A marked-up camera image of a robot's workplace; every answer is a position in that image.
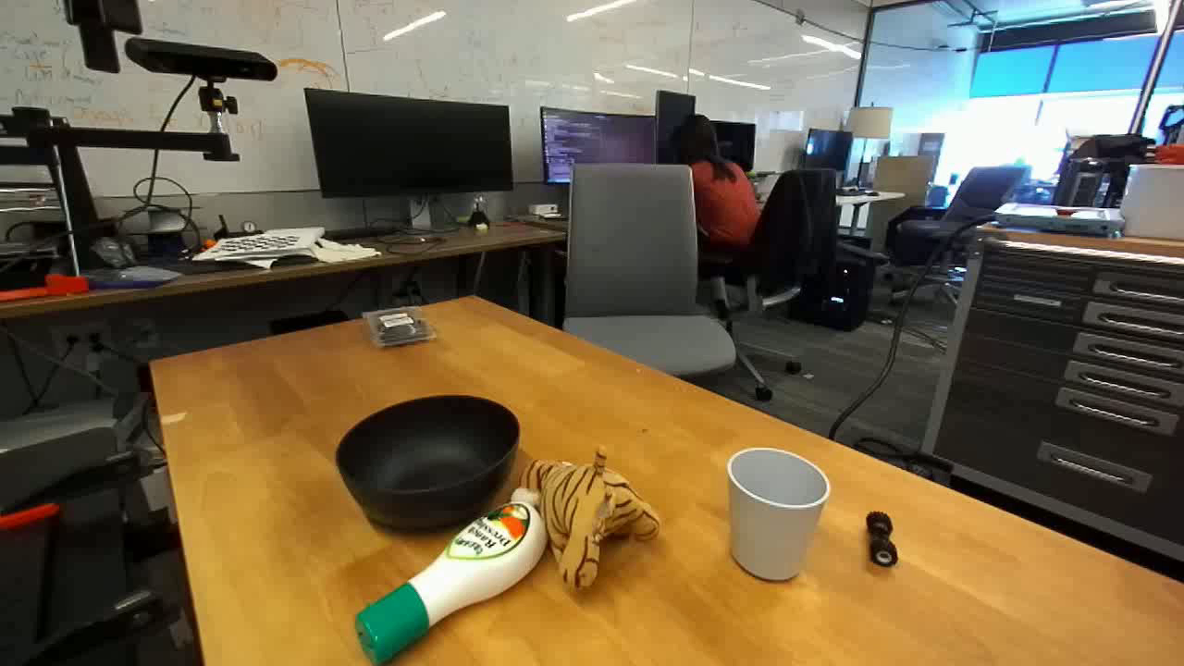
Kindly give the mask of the stuffed tiger toy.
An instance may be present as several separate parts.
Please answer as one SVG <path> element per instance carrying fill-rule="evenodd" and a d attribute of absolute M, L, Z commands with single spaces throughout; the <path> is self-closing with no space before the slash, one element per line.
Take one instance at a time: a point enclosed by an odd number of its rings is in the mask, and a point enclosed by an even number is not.
<path fill-rule="evenodd" d="M 658 530 L 658 511 L 636 496 L 602 451 L 587 464 L 535 461 L 524 467 L 520 485 L 541 499 L 557 581 L 570 591 L 597 586 L 608 539 Z"/>

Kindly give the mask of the black bowl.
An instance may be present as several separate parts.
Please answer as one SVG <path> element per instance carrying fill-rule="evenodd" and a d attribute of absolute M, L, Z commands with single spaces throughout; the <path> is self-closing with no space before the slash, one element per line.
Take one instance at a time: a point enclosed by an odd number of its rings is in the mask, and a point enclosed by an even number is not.
<path fill-rule="evenodd" d="M 517 419 L 483 398 L 422 398 L 375 412 L 337 443 L 337 470 L 370 527 L 430 532 L 494 502 Z"/>

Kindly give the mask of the grey office chair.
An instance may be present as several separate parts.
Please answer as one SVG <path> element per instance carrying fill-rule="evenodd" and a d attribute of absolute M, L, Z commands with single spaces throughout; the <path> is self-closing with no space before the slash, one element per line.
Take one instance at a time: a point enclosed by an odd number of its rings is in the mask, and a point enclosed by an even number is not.
<path fill-rule="evenodd" d="M 737 343 L 695 289 L 691 171 L 580 162 L 570 183 L 563 331 L 678 378 L 732 370 Z"/>

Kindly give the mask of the wooden back desk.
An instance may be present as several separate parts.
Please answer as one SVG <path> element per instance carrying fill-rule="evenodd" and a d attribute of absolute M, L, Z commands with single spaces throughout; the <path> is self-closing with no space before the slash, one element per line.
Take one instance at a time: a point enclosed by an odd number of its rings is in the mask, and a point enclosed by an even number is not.
<path fill-rule="evenodd" d="M 0 303 L 0 324 L 60 320 L 60 316 L 100 311 L 100 309 L 124 309 L 124 303 L 176 299 L 176 295 L 228 293 L 228 289 L 263 289 L 263 287 L 285 287 L 285 282 L 375 276 L 375 269 L 443 262 L 462 257 L 535 253 L 535 250 L 554 250 L 563 242 L 565 242 L 563 227 L 529 227 L 529 222 L 494 222 L 483 232 L 448 229 L 438 242 L 375 236 L 370 242 L 375 258 L 302 262 L 302 268 L 277 268 L 277 269 L 210 269 L 210 276 L 180 276 L 176 282 L 153 287 L 153 289 L 96 289 L 82 295 L 10 299 L 10 303 Z"/>

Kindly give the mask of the person in red shirt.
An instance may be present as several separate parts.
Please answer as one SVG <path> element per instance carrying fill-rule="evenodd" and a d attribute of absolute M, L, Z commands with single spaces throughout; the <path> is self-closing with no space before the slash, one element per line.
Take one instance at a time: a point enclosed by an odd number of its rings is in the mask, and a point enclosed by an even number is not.
<path fill-rule="evenodd" d="M 720 156 L 715 124 L 689 114 L 668 144 L 691 171 L 699 236 L 715 250 L 745 253 L 757 229 L 761 205 L 752 177 Z"/>

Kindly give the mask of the lit computer monitor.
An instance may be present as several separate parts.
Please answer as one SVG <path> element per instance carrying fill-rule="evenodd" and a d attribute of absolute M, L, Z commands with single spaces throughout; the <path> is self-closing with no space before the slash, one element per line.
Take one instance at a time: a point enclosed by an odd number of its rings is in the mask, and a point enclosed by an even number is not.
<path fill-rule="evenodd" d="M 577 162 L 651 162 L 654 118 L 612 110 L 541 110 L 541 167 L 549 184 L 565 184 Z"/>

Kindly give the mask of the white ranch dressing bottle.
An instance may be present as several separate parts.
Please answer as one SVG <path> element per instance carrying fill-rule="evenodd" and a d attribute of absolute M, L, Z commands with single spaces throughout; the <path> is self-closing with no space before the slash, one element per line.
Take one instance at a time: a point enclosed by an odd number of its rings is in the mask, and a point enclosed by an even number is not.
<path fill-rule="evenodd" d="M 503 506 L 465 521 L 427 569 L 355 613 L 362 655 L 387 666 L 448 613 L 520 586 L 545 549 L 541 496 L 514 488 Z"/>

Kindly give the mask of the black office chair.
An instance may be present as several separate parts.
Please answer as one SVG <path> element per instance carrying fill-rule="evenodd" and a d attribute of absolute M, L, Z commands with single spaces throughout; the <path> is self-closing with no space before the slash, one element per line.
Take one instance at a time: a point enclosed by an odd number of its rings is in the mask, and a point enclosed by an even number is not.
<path fill-rule="evenodd" d="M 745 253 L 699 258 L 699 295 L 732 333 L 732 316 L 790 303 L 836 257 L 836 174 L 825 167 L 785 171 L 761 205 Z"/>

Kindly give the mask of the white plastic cup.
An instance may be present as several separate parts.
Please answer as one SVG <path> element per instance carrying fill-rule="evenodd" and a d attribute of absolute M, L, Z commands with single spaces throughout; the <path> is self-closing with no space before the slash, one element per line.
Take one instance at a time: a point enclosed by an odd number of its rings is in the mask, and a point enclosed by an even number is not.
<path fill-rule="evenodd" d="M 730 477 L 730 554 L 757 581 L 790 581 L 831 496 L 830 473 L 785 449 L 739 449 Z"/>

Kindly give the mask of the black computer monitor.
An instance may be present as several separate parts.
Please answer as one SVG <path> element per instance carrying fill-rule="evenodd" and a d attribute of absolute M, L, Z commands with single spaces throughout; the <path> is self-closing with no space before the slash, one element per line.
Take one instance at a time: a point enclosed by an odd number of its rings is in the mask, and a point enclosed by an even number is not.
<path fill-rule="evenodd" d="M 439 193 L 514 184 L 503 105 L 308 89 L 318 193 L 403 198 L 415 232 L 434 229 Z"/>

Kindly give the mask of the dark blue office chair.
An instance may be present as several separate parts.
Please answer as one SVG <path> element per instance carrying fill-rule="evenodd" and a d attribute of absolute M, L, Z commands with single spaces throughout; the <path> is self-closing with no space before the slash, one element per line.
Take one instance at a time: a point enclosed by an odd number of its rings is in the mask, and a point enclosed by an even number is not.
<path fill-rule="evenodd" d="M 994 219 L 1006 198 L 1028 177 L 1024 167 L 973 167 L 947 206 L 910 206 L 888 222 L 888 303 L 900 309 L 932 282 L 961 250 L 973 227 Z"/>

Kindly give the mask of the papers on desk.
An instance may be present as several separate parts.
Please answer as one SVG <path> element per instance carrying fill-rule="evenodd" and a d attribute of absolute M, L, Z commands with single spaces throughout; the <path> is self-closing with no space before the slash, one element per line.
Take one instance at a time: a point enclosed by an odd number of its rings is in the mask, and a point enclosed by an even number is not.
<path fill-rule="evenodd" d="M 247 236 L 218 236 L 210 250 L 197 253 L 197 262 L 256 268 L 256 269 L 274 269 L 285 258 L 355 262 L 355 258 L 378 258 L 378 250 L 328 242 L 318 227 L 309 227 L 309 229 L 263 229 Z"/>

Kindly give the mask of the grey drawer cabinet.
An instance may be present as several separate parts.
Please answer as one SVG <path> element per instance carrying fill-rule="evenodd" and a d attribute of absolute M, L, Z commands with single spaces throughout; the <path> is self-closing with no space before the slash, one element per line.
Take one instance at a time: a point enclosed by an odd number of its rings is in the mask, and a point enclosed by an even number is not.
<path fill-rule="evenodd" d="M 985 232 L 925 451 L 973 485 L 1179 563 L 1179 245 Z"/>

